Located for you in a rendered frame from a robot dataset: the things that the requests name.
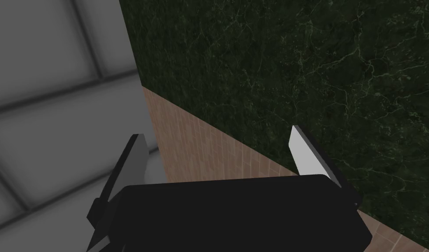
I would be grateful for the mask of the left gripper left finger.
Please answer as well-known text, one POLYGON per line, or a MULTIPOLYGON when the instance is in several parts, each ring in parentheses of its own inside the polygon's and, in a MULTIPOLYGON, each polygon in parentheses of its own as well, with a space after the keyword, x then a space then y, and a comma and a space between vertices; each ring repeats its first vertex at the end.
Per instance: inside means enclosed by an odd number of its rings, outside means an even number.
POLYGON ((124 187, 145 183, 149 148, 143 134, 133 134, 110 174, 100 199, 110 201, 124 187))

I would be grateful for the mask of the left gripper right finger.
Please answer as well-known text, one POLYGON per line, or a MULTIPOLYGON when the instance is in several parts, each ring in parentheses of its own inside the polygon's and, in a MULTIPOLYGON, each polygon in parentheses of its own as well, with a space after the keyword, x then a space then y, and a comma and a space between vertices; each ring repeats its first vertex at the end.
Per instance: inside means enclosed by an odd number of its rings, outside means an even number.
POLYGON ((288 146, 299 175, 325 175, 339 187, 336 176, 298 125, 293 125, 288 146))

